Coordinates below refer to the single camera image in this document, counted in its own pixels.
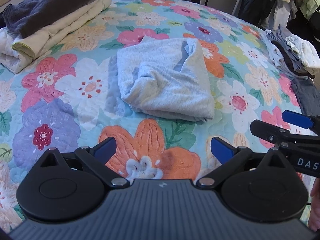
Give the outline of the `person's right hand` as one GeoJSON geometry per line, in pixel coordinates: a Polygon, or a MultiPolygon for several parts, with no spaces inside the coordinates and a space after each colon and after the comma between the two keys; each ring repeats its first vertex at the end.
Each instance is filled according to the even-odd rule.
{"type": "Polygon", "coordinates": [[[311,210],[308,221],[308,226],[312,231],[317,231],[320,228],[320,189],[319,178],[316,178],[311,190],[311,210]]]}

